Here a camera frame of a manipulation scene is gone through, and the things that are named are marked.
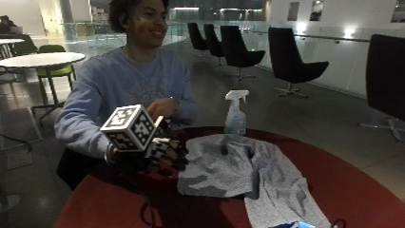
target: blue object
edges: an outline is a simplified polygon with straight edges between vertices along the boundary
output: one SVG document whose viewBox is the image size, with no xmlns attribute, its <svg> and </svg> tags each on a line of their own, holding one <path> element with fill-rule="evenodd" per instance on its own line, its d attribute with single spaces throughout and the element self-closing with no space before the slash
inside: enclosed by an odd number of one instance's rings
<svg viewBox="0 0 405 228">
<path fill-rule="evenodd" d="M 293 222 L 289 224 L 281 224 L 281 225 L 272 226 L 268 228 L 316 228 L 316 227 L 304 221 L 297 221 L 297 222 Z"/>
</svg>

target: spray bottle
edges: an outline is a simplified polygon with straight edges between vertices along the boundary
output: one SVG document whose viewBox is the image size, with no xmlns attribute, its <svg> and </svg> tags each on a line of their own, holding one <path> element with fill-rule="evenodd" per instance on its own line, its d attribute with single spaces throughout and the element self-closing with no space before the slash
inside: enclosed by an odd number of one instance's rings
<svg viewBox="0 0 405 228">
<path fill-rule="evenodd" d="M 231 100 L 231 106 L 225 122 L 225 134 L 236 134 L 243 136 L 245 133 L 245 115 L 240 111 L 240 98 L 245 102 L 245 95 L 248 90 L 231 90 L 225 96 L 225 100 Z"/>
</svg>

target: cube with markers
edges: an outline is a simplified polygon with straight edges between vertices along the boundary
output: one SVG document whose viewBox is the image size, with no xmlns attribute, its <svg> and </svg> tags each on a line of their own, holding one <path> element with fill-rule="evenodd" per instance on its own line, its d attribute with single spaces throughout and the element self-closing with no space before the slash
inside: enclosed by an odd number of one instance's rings
<svg viewBox="0 0 405 228">
<path fill-rule="evenodd" d="M 101 132 L 119 152 L 143 152 L 152 142 L 157 125 L 143 105 L 119 107 L 105 121 Z"/>
</svg>

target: gray cloth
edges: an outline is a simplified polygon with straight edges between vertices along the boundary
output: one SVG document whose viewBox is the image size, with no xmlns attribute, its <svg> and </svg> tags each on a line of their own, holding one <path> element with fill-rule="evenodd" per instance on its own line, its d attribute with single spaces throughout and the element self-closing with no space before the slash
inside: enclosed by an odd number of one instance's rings
<svg viewBox="0 0 405 228">
<path fill-rule="evenodd" d="M 236 135 L 212 135 L 189 140 L 188 150 L 179 193 L 219 198 L 244 194 L 254 228 L 298 220 L 316 228 L 330 227 L 305 178 L 274 144 Z"/>
</svg>

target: gray tiled floor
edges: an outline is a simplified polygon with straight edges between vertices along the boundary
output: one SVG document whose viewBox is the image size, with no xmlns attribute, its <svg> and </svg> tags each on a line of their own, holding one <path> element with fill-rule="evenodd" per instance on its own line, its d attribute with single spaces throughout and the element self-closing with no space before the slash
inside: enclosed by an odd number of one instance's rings
<svg viewBox="0 0 405 228">
<path fill-rule="evenodd" d="M 63 44 L 63 39 L 35 40 L 43 44 Z M 65 45 L 69 51 L 91 56 L 108 51 L 107 48 L 87 48 L 87 44 Z M 289 136 L 309 143 L 350 162 L 374 177 L 401 198 L 405 199 L 405 147 L 397 145 L 392 134 L 384 130 L 365 129 L 358 122 L 381 123 L 385 115 L 368 107 L 364 99 L 349 96 L 310 84 L 298 85 L 310 99 L 298 97 L 276 98 L 273 86 L 286 83 L 274 79 L 272 73 L 257 67 L 243 72 L 257 75 L 256 79 L 241 82 L 225 73 L 236 73 L 231 66 L 213 67 L 217 58 L 195 59 L 196 51 L 191 43 L 168 45 L 181 53 L 189 64 L 192 87 L 199 103 L 199 125 L 223 125 L 229 102 L 224 96 L 231 89 L 248 89 L 246 104 L 241 110 L 246 114 L 249 128 L 261 129 Z M 4 75 L 0 79 L 12 79 Z M 59 97 L 63 100 L 69 88 L 64 78 L 56 80 Z M 33 70 L 28 70 L 24 83 L 0 85 L 0 110 L 40 105 L 39 80 Z M 55 175 L 63 146 L 53 136 L 56 111 L 44 120 L 40 129 L 43 141 L 33 143 L 33 164 L 13 170 L 7 169 L 7 154 L 0 151 L 0 183 L 7 194 L 17 194 L 21 202 L 8 212 L 0 214 L 0 227 L 51 227 L 69 195 L 67 185 Z"/>
</svg>

